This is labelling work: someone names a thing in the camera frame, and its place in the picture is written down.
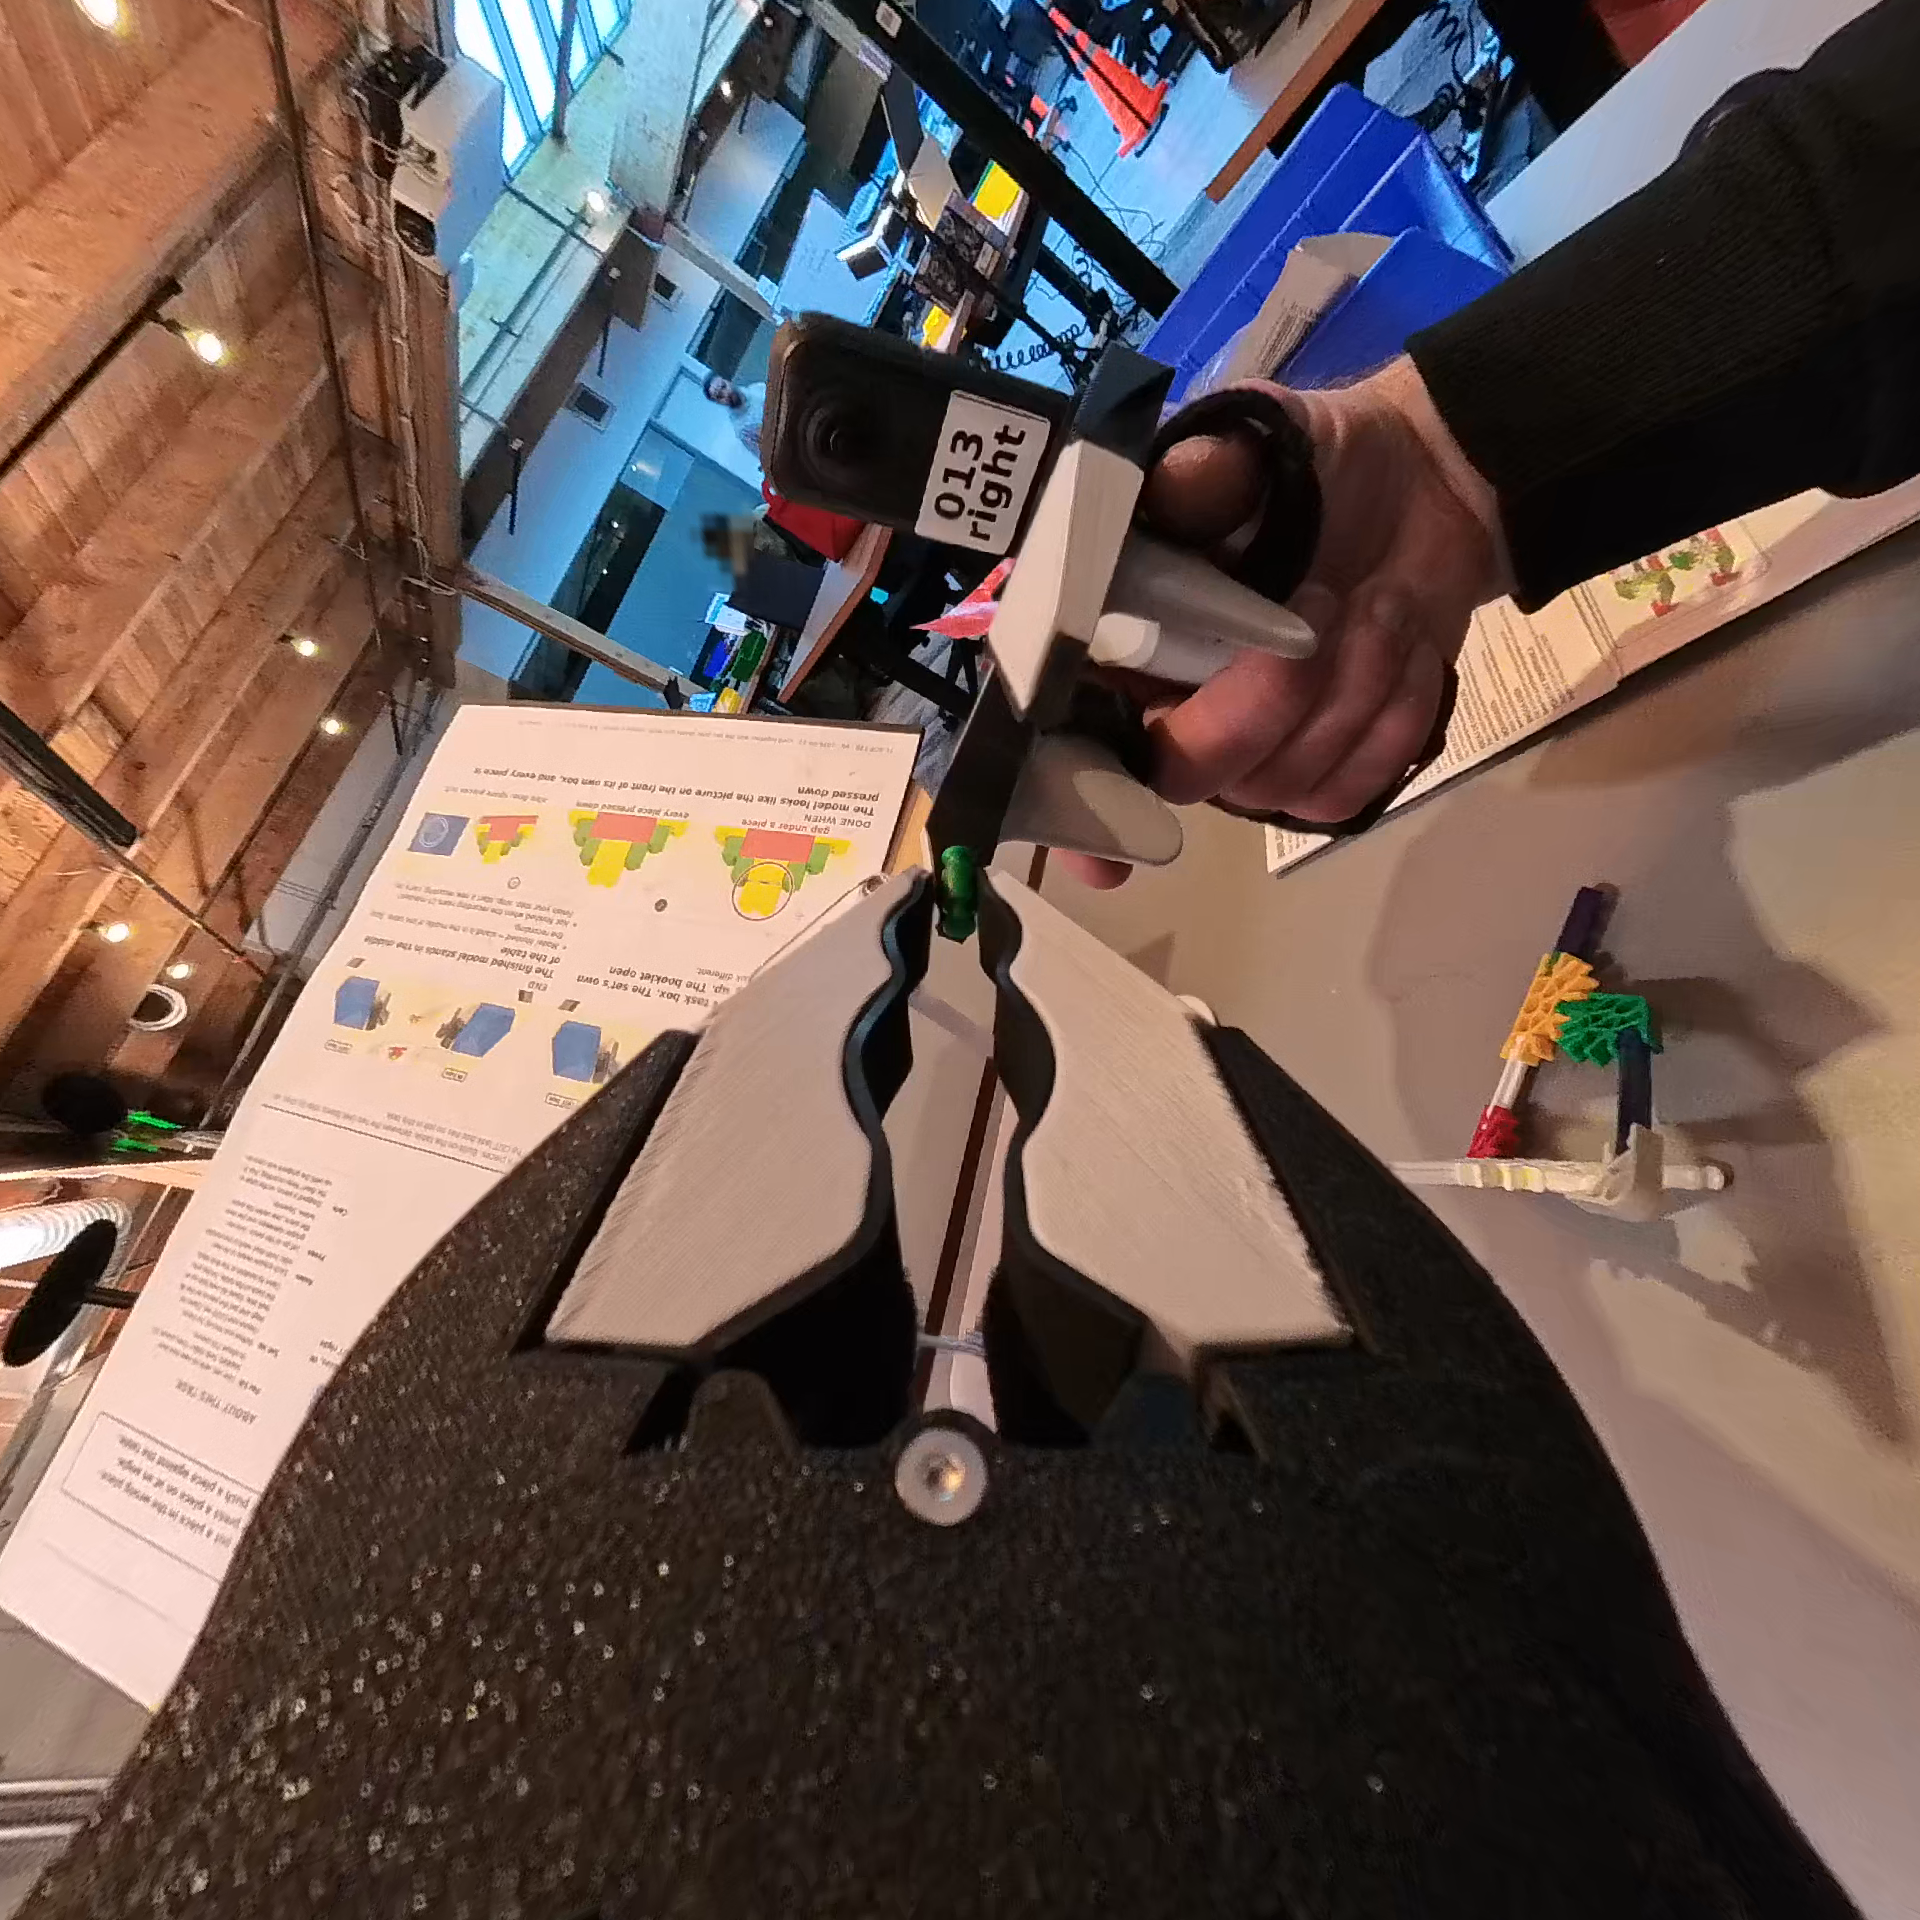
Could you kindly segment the colourful construction toy model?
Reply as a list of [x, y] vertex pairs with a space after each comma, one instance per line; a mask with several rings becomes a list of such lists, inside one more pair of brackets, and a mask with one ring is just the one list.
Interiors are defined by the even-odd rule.
[[[1599, 973], [1614, 905], [1616, 892], [1606, 886], [1583, 886], [1574, 896], [1500, 1045], [1500, 1076], [1477, 1112], [1469, 1151], [1452, 1161], [1390, 1165], [1403, 1188], [1496, 1192], [1620, 1221], [1657, 1221], [1732, 1186], [1723, 1165], [1695, 1159], [1657, 1122], [1659, 1023], [1645, 996], [1614, 992]], [[1525, 1097], [1552, 1064], [1603, 1068], [1612, 1076], [1614, 1120], [1601, 1159], [1523, 1155]]]

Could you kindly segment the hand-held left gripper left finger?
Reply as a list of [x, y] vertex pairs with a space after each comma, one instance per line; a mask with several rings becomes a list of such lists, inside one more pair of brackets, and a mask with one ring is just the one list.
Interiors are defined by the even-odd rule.
[[914, 1066], [934, 890], [876, 882], [705, 1023], [574, 1263], [545, 1335], [578, 1350], [717, 1354], [833, 1284], [854, 1331], [916, 1298], [887, 1114]]

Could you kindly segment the person's right hand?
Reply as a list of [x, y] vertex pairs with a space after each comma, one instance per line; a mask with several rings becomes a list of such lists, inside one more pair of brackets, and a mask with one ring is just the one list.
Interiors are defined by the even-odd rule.
[[1287, 600], [1311, 660], [1241, 654], [1148, 716], [1156, 787], [1245, 818], [1357, 818], [1423, 757], [1473, 612], [1514, 586], [1498, 496], [1398, 358], [1336, 391], [1247, 381], [1313, 451], [1322, 519]]

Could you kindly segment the white paper sheet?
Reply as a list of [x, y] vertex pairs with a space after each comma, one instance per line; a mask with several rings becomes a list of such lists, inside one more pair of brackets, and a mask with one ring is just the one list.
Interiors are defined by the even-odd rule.
[[1274, 381], [1390, 246], [1388, 236], [1371, 233], [1336, 233], [1297, 242], [1258, 314], [1235, 333], [1218, 366], [1220, 381]]

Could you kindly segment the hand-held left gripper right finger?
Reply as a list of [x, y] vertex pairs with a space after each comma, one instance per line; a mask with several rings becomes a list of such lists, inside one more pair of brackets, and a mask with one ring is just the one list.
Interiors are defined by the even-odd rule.
[[1347, 1342], [1212, 1025], [1015, 880], [980, 886], [978, 958], [1017, 1116], [1005, 1246], [1133, 1310], [1179, 1362]]

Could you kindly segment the white ceiling device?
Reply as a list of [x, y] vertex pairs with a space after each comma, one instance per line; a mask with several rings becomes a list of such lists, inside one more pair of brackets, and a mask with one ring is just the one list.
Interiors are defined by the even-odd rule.
[[383, 132], [392, 159], [390, 211], [398, 242], [414, 256], [444, 264], [452, 182], [444, 155], [412, 132], [410, 103], [394, 97]]

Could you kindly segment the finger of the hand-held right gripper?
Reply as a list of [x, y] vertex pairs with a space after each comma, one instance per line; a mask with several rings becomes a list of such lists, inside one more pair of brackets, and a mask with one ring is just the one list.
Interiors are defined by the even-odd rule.
[[924, 824], [928, 863], [984, 871], [1003, 840], [1150, 863], [1150, 791], [1115, 751], [1063, 731], [1142, 470], [1071, 443], [1038, 496], [986, 637], [992, 658]]

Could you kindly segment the orange traffic cone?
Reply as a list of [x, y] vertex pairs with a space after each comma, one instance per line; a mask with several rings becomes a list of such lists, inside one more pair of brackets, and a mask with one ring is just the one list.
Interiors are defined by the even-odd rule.
[[1168, 82], [1152, 80], [1144, 60], [1141, 4], [1044, 4], [1046, 20], [1073, 74], [1115, 132], [1117, 157], [1139, 157], [1158, 132]]

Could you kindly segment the printed instruction sheet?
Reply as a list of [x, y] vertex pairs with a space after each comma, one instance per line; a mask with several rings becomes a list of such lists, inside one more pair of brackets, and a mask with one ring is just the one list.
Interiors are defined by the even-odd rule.
[[323, 1383], [667, 1031], [879, 876], [916, 729], [462, 708], [4, 1549], [4, 1613], [154, 1712]]

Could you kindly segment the blue bin with papers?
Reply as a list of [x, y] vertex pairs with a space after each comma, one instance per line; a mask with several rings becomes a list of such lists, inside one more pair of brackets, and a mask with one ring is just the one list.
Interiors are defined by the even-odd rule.
[[1297, 393], [1378, 372], [1516, 267], [1427, 132], [1338, 84], [1148, 339], [1144, 354], [1173, 370], [1170, 405], [1228, 387], [1218, 366], [1291, 248], [1336, 233], [1392, 246], [1274, 380]]

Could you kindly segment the illustrated instruction booklet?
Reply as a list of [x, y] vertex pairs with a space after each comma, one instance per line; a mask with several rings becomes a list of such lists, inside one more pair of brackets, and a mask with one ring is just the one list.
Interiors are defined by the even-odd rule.
[[1533, 615], [1508, 600], [1477, 610], [1456, 662], [1442, 745], [1376, 818], [1421, 805], [1610, 693], [1626, 673], [1632, 625], [1616, 617], [1624, 610], [1591, 588]]

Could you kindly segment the black pole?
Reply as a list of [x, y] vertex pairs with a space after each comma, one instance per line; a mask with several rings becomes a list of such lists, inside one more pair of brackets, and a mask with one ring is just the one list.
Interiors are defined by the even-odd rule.
[[1063, 165], [1052, 157], [1021, 120], [996, 107], [986, 86], [953, 60], [918, 24], [912, 4], [827, 2], [829, 28], [845, 28], [852, 47], [870, 43], [893, 70], [936, 103], [986, 159], [999, 165], [1032, 200], [1050, 225], [1057, 225], [1139, 308], [1162, 316], [1177, 298], [1177, 285], [1135, 240], [1096, 205]]

